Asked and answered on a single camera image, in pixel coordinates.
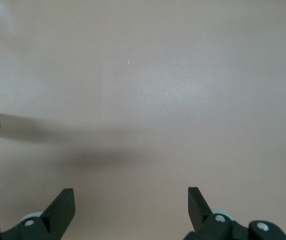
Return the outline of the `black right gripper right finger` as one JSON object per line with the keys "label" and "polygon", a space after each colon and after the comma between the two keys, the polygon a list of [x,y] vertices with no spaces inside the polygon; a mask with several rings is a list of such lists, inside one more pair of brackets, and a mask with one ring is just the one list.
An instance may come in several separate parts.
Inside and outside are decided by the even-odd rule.
{"label": "black right gripper right finger", "polygon": [[286,240],[286,234],[272,222],[254,220],[245,227],[225,213],[214,213],[198,187],[188,188],[187,202],[194,231],[186,240]]}

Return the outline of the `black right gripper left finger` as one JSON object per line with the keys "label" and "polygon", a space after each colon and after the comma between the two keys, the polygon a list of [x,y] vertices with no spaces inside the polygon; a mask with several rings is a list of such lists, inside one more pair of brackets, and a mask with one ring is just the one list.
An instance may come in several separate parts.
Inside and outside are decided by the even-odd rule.
{"label": "black right gripper left finger", "polygon": [[65,188],[39,216],[28,216],[9,230],[0,230],[0,240],[60,240],[75,213],[74,190]]}

